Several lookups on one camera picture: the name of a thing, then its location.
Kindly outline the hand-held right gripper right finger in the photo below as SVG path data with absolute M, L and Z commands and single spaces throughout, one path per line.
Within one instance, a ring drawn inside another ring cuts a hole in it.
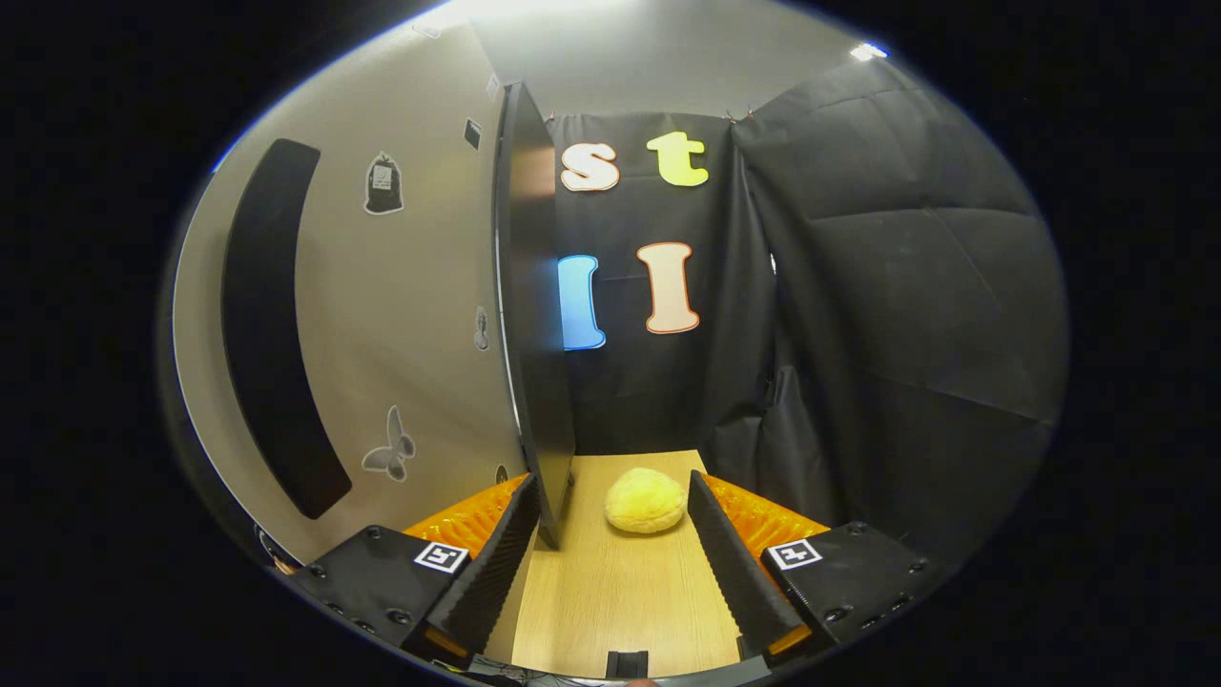
M 686 509 L 746 656 L 769 666 L 860 642 L 930 595 L 930 558 L 871 525 L 830 528 L 698 470 Z

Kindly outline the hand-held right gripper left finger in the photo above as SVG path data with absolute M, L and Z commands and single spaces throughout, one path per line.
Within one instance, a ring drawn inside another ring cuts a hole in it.
M 361 528 L 287 581 L 383 646 L 466 669 L 501 622 L 540 513 L 538 480 L 523 473 L 405 531 Z

